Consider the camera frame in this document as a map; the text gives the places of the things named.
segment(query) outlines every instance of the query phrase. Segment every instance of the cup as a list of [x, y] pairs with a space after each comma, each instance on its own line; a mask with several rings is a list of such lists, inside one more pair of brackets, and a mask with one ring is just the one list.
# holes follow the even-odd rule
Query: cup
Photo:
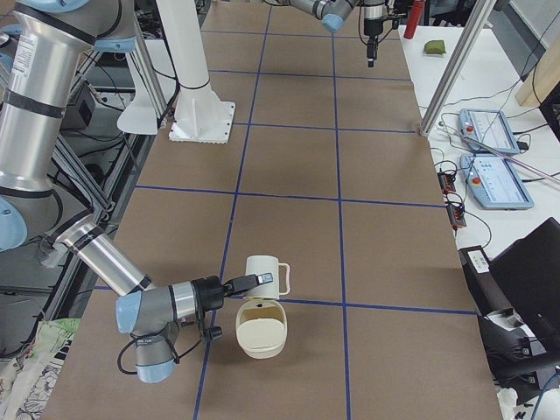
[[[280, 267], [286, 270], [285, 284], [286, 290], [280, 291]], [[245, 275], [248, 274], [272, 274], [273, 281], [267, 284], [261, 284], [247, 292], [245, 298], [260, 298], [278, 300], [281, 296], [290, 293], [290, 266], [283, 262], [279, 262], [278, 258], [271, 255], [252, 255], [247, 258], [245, 266]]]
[[276, 300], [251, 299], [237, 312], [235, 335], [248, 356], [274, 357], [284, 349], [288, 336], [286, 312]]

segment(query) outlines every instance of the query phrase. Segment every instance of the computer monitor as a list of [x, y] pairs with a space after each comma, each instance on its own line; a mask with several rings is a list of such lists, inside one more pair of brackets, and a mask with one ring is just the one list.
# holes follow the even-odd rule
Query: computer monitor
[[514, 242], [490, 273], [547, 352], [560, 352], [560, 224], [549, 218]]

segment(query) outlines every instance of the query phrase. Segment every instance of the brown table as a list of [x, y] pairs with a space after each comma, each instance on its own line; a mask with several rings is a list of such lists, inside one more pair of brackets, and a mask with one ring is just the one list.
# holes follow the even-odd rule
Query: brown table
[[245, 355], [230, 299], [224, 337], [147, 385], [117, 371], [128, 338], [96, 290], [43, 419], [501, 418], [400, 41], [366, 69], [356, 25], [332, 38], [292, 8], [214, 3], [203, 39], [231, 139], [162, 133], [117, 237], [160, 285], [289, 263], [283, 352]]

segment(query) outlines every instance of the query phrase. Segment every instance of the table surface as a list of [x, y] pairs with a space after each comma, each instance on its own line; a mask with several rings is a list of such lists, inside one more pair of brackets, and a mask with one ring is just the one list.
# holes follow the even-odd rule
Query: table surface
[[289, 263], [285, 349], [244, 354], [229, 299], [222, 339], [141, 383], [116, 369], [128, 338], [99, 286], [42, 418], [501, 418], [401, 43], [368, 70], [356, 25], [331, 37], [292, 8], [214, 3], [203, 39], [231, 138], [162, 133], [117, 236], [160, 285]]
[[[418, 27], [413, 39], [402, 39], [402, 48], [422, 114], [430, 103], [461, 31], [459, 28]], [[400, 28], [399, 32], [403, 35], [403, 28]], [[432, 39], [443, 39], [447, 54], [443, 57], [424, 54], [424, 44]], [[506, 116], [516, 116], [531, 109], [520, 107], [515, 100], [515, 92], [521, 85], [519, 75], [497, 38], [490, 29], [485, 29], [472, 48], [446, 103], [478, 96], [485, 98], [460, 101], [457, 104], [445, 106], [442, 112], [456, 113], [463, 108], [502, 109]], [[444, 115], [444, 119], [447, 125], [458, 127], [455, 115]], [[538, 109], [525, 115], [508, 118], [508, 122], [514, 132], [528, 130], [546, 123]], [[545, 127], [530, 134], [532, 139], [529, 151], [515, 158], [547, 173], [560, 171], [560, 143], [552, 130]], [[459, 163], [459, 157], [466, 153], [464, 150], [450, 146], [448, 136], [438, 127], [432, 130], [429, 140], [432, 147], [444, 151], [445, 159], [456, 163]], [[527, 137], [525, 136], [522, 141], [527, 141]], [[455, 146], [464, 146], [455, 136], [452, 143]], [[433, 157], [434, 162], [442, 160], [442, 155], [437, 150], [433, 151]], [[444, 169], [451, 168], [449, 165], [444, 166]], [[516, 166], [515, 169], [522, 179], [539, 178], [520, 166]], [[456, 183], [458, 194], [465, 197], [465, 181], [461, 177], [458, 179], [459, 182]], [[555, 217], [560, 221], [560, 207], [557, 205], [560, 185], [547, 180], [528, 183], [525, 186], [535, 202], [535, 206], [529, 210], [485, 210], [479, 206], [471, 194], [466, 197], [466, 210], [477, 214], [492, 229], [492, 241], [485, 249], [490, 258], [494, 258], [511, 243], [529, 234], [549, 217]], [[487, 228], [469, 214], [466, 215], [466, 223], [467, 228], [458, 231], [457, 247], [465, 248], [485, 244], [488, 239]]]

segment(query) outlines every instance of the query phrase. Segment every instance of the label on robot arm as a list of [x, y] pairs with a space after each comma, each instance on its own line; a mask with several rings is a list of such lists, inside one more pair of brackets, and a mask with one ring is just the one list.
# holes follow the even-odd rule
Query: label on robot arm
[[487, 259], [484, 257], [482, 252], [471, 251], [471, 252], [468, 253], [468, 255], [469, 255], [469, 258], [471, 259], [471, 263], [474, 266], [474, 268], [476, 269], [477, 273], [482, 274], [482, 273], [487, 273], [488, 271], [490, 271], [490, 268], [488, 267]]
[[17, 76], [29, 76], [36, 51], [37, 36], [30, 35], [29, 37], [25, 37], [22, 35], [19, 37], [16, 58], [14, 59], [14, 65], [11, 68], [11, 72]]

